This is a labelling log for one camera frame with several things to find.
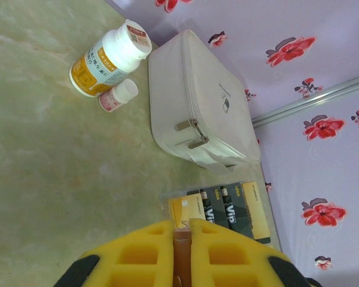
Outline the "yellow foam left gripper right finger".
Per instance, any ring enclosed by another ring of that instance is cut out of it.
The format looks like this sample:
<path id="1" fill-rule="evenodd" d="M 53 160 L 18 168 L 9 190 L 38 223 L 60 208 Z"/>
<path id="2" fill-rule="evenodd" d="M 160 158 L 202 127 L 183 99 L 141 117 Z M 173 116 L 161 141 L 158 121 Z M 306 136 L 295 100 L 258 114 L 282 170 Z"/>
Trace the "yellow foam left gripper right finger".
<path id="1" fill-rule="evenodd" d="M 277 249 L 203 219 L 190 229 L 192 286 L 321 286 Z"/>

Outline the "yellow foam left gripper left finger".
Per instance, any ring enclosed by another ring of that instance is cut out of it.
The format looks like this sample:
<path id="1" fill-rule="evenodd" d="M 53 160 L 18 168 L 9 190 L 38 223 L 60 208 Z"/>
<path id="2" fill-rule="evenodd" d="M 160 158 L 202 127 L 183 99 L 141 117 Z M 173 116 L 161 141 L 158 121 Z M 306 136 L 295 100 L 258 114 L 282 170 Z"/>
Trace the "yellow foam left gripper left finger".
<path id="1" fill-rule="evenodd" d="M 162 221 L 82 254 L 55 286 L 172 286 L 174 223 Z"/>

